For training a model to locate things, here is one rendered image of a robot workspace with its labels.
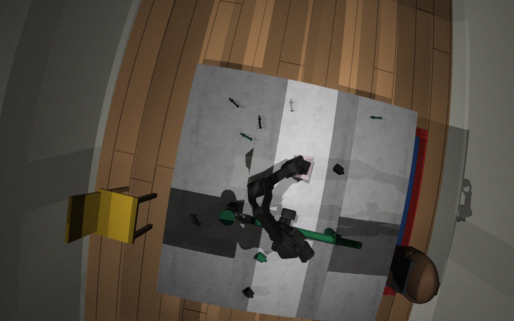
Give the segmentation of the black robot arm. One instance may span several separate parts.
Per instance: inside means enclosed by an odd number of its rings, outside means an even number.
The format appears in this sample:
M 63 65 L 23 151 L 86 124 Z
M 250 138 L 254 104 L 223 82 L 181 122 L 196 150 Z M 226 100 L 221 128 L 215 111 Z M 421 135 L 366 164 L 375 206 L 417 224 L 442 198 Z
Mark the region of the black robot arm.
M 302 263 L 306 263 L 314 256 L 314 252 L 304 235 L 296 227 L 291 228 L 285 234 L 287 226 L 284 222 L 280 224 L 270 213 L 270 203 L 273 199 L 274 185 L 285 177 L 293 177 L 298 173 L 307 175 L 311 162 L 303 159 L 299 155 L 288 160 L 281 166 L 281 169 L 268 177 L 263 177 L 248 184 L 248 202 L 252 207 L 253 217 L 256 218 L 262 227 L 269 234 L 270 240 L 274 241 L 275 249 L 282 259 L 293 259 L 299 257 Z M 264 196 L 261 206 L 256 202 L 256 198 Z

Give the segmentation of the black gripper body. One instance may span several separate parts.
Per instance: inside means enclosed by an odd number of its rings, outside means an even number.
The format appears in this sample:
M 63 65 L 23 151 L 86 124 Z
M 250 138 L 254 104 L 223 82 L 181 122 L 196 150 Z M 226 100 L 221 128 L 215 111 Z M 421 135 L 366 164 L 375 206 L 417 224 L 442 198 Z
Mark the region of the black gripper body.
M 288 223 L 288 221 L 289 221 L 289 219 L 294 221 L 294 218 L 296 216 L 296 212 L 294 210 L 283 208 L 280 216 L 282 217 L 281 220 L 280 220 L 280 223 L 284 222 L 286 224 L 286 226 L 287 226 L 286 230 L 284 230 L 284 232 L 286 234 L 289 229 L 293 228 L 293 227 L 290 226 L 290 223 Z M 275 245 L 276 244 L 273 242 L 273 245 L 271 247 L 273 251 L 277 251 L 275 249 Z

